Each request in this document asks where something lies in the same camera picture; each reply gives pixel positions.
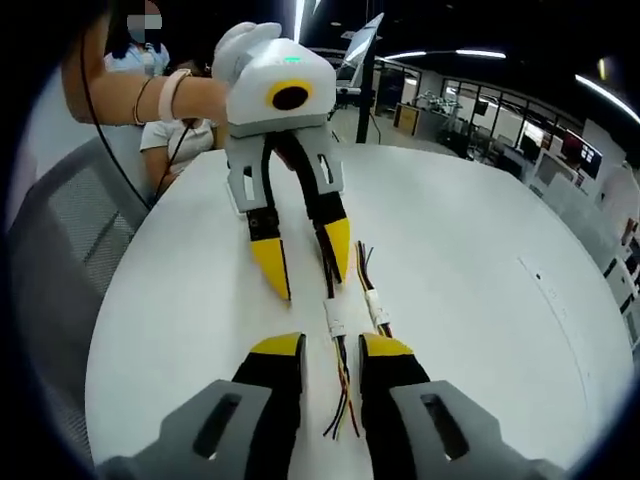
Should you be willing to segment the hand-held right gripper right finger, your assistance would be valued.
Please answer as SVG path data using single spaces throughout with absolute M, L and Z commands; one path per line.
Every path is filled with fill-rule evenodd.
M 376 479 L 562 479 L 502 438 L 499 421 L 451 383 L 433 381 L 404 343 L 359 337 L 361 420 Z

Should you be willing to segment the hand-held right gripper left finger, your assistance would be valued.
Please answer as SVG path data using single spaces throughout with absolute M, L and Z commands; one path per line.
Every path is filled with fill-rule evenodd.
M 254 345 L 230 380 L 216 380 L 167 415 L 157 439 L 97 468 L 102 479 L 285 479 L 301 424 L 306 336 Z

